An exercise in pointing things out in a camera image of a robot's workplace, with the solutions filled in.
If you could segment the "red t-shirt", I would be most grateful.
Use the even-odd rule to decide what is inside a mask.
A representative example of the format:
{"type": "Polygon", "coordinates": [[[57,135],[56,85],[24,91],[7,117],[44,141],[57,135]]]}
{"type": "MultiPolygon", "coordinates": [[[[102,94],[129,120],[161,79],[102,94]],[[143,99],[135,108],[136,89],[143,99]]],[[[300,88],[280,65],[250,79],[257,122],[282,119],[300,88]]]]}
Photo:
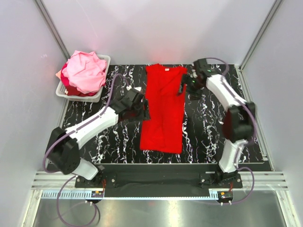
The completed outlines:
{"type": "Polygon", "coordinates": [[[180,154],[185,93],[178,92],[187,69],[155,64],[147,66],[146,73],[150,120],[142,122],[140,149],[180,154]]]}

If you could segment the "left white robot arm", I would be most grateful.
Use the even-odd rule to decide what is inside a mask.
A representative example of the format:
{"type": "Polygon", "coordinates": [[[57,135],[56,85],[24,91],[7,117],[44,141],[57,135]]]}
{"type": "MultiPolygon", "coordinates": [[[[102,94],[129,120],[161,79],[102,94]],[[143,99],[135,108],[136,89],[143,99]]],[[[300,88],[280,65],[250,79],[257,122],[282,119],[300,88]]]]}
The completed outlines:
{"type": "Polygon", "coordinates": [[[129,87],[120,99],[110,101],[99,112],[81,123],[62,129],[55,128],[50,136],[47,158],[64,175],[77,175],[91,187],[98,187],[103,177],[103,170],[80,156],[80,149],[102,131],[129,121],[150,119],[148,101],[141,87],[129,87]]]}

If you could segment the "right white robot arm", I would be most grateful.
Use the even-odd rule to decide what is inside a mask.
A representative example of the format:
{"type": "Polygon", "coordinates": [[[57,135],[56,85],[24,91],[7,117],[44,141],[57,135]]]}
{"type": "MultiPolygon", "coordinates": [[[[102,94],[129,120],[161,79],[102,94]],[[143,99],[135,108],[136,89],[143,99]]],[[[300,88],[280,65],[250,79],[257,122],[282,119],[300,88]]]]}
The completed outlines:
{"type": "Polygon", "coordinates": [[[238,95],[229,85],[225,71],[220,72],[207,63],[207,58],[193,62],[191,74],[184,74],[178,95],[188,93],[191,100],[202,97],[203,88],[211,91],[225,110],[222,131],[225,138],[222,157],[216,171],[202,179],[201,186],[226,187],[238,180],[239,159],[245,146],[254,142],[256,137],[256,105],[238,95]]]}

